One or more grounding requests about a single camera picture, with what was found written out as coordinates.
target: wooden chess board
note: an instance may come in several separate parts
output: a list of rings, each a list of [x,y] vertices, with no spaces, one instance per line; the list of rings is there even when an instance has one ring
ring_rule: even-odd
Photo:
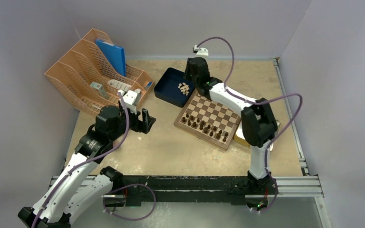
[[[174,126],[227,150],[239,123],[239,115],[200,96],[195,90],[174,121]]]

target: beige table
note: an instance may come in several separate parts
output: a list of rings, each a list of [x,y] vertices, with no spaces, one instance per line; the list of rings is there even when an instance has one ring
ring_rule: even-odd
[[[145,70],[155,80],[167,68],[184,71],[185,60],[133,60],[128,64]],[[209,61],[211,76],[224,80],[230,61]],[[272,61],[236,61],[229,87],[253,98],[271,99],[282,95],[278,76]],[[148,95],[144,108],[157,119],[148,134],[129,131],[120,149],[108,155],[92,174],[103,167],[112,166],[124,175],[247,175],[250,167],[250,149],[234,141],[223,151],[203,140],[174,127],[181,108]],[[284,126],[288,114],[283,100],[271,104],[275,117]],[[94,117],[80,113],[68,151],[70,158],[79,139],[95,121]],[[270,156],[270,167],[275,176],[302,176],[292,128],[275,142]]]

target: blue binder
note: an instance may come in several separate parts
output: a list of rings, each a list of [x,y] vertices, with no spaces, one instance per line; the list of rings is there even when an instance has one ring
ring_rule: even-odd
[[[125,53],[124,48],[110,44],[108,42],[96,39],[96,45],[114,67],[114,69],[122,76],[125,76]]]

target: blue box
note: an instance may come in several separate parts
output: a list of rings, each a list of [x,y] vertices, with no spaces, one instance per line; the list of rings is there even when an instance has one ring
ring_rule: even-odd
[[[185,80],[183,76],[184,72],[171,67],[168,68],[154,87],[154,95],[157,98],[167,101],[175,106],[180,108],[184,107],[188,98],[190,98],[193,93],[195,86],[192,81]],[[178,88],[178,84],[183,82],[185,82],[190,88],[188,96],[183,95]]]

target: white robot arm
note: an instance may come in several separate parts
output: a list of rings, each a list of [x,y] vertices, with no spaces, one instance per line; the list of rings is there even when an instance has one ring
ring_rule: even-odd
[[[142,109],[143,120],[138,119],[140,115],[136,110],[138,93],[128,91],[121,94],[125,97],[127,109],[124,110],[121,105],[119,108],[103,107],[96,116],[96,123],[90,126],[86,135],[80,139],[75,153],[53,186],[33,207],[24,207],[20,210],[18,217],[27,227],[69,228],[95,200],[116,188],[114,183],[119,182],[122,174],[111,167],[106,167],[95,177],[93,184],[77,192],[85,178],[103,158],[79,165],[113,148],[113,141],[125,132],[127,114],[129,128],[135,132],[148,133],[156,121],[145,109]]]
[[[207,50],[202,50],[202,56],[207,56],[207,53],[204,54],[205,51]],[[199,52],[200,50],[194,47],[194,53],[197,53],[197,56]],[[267,145],[278,129],[270,105],[251,105],[227,93],[221,80],[210,77],[206,60],[202,57],[188,58],[184,78],[193,81],[200,95],[229,107],[241,116],[243,135],[251,148],[249,173],[256,180],[267,178],[270,152],[270,148],[267,149]],[[235,95],[243,97],[246,101],[261,102],[266,100],[264,98],[256,100],[230,88],[228,90]]]

